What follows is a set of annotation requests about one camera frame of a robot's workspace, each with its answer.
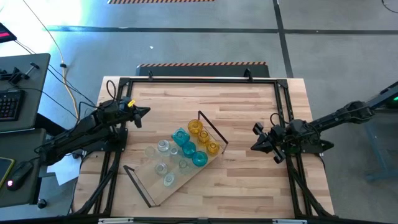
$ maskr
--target keyboard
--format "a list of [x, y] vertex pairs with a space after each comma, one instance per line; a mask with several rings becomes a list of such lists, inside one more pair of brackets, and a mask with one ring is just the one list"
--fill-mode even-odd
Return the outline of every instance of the keyboard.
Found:
[[24, 90], [0, 91], [0, 122], [18, 120], [24, 95]]

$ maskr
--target yellow glass cup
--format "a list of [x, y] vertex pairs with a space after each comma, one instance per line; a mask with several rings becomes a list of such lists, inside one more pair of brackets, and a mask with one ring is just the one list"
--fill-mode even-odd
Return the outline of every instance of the yellow glass cup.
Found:
[[209, 141], [210, 137], [209, 137], [209, 133], [207, 131], [201, 131], [198, 134], [198, 143], [199, 144], [206, 144]]
[[188, 123], [188, 130], [193, 135], [198, 135], [203, 129], [203, 124], [197, 119], [193, 119]]
[[220, 149], [220, 145], [215, 141], [210, 141], [207, 143], [206, 151], [211, 156], [216, 156]]

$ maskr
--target butcher block tabletop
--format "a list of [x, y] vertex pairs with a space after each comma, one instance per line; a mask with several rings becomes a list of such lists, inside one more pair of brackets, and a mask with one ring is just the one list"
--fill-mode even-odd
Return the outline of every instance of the butcher block tabletop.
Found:
[[[98, 102], [110, 100], [106, 81], [116, 86], [121, 77], [104, 77]], [[287, 79], [295, 118], [312, 120], [304, 80]], [[280, 90], [285, 108], [284, 92]], [[273, 154], [251, 151], [257, 136], [252, 128], [261, 122], [264, 131], [272, 125], [269, 117], [277, 111], [274, 86], [247, 83], [134, 83], [132, 98], [137, 106], [151, 108], [142, 119], [142, 128], [127, 122], [127, 145], [121, 155], [114, 193], [112, 217], [208, 217], [208, 218], [294, 218], [285, 161], [276, 164]], [[148, 208], [124, 165], [139, 169], [149, 158], [148, 146], [171, 140], [171, 134], [197, 119], [202, 111], [229, 144], [196, 176], [166, 199], [160, 207]], [[104, 152], [93, 152], [81, 166], [73, 208], [78, 210], [98, 186]], [[303, 154], [308, 188], [325, 210], [333, 213], [325, 170], [319, 157]], [[106, 205], [104, 190], [101, 212]], [[303, 195], [297, 187], [300, 208]]]

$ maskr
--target concrete floor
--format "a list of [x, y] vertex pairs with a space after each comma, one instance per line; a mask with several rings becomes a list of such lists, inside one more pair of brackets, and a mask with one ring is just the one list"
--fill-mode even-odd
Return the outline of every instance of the concrete floor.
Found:
[[[27, 1], [47, 25], [102, 27], [184, 27], [276, 29], [272, 0], [216, 0], [211, 3], [107, 5], [106, 0]], [[285, 29], [398, 29], [398, 14], [378, 0], [279, 0]], [[398, 2], [386, 0], [398, 10]], [[13, 16], [19, 11], [18, 19]], [[60, 57], [48, 34], [19, 1], [7, 1], [0, 21], [36, 52]], [[102, 77], [133, 75], [140, 63], [266, 61], [271, 77], [286, 77], [278, 34], [137, 32], [53, 32], [68, 79], [96, 101]], [[286, 35], [295, 78], [304, 78], [314, 118], [353, 100], [367, 100], [397, 81], [396, 35]], [[15, 43], [0, 45], [0, 56], [26, 54]], [[44, 91], [73, 110], [64, 87], [48, 75]], [[74, 118], [45, 96], [39, 111], [70, 128]], [[362, 126], [346, 124], [323, 133], [335, 143], [325, 153], [326, 174], [335, 213], [343, 218], [397, 223], [398, 180], [369, 183], [377, 160]], [[49, 206], [0, 209], [0, 220], [66, 214], [73, 182], [62, 187], [53, 177], [40, 196]], [[18, 216], [10, 211], [17, 211]]]

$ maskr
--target yellow black striped tape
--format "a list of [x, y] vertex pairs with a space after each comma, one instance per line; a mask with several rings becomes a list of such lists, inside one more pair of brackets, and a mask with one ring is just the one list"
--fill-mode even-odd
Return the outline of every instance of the yellow black striped tape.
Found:
[[213, 2], [215, 0], [108, 0], [108, 4], [171, 3], [171, 2]]
[[218, 66], [218, 65], [266, 65], [266, 62], [216, 62], [216, 63], [147, 63], [138, 67]]

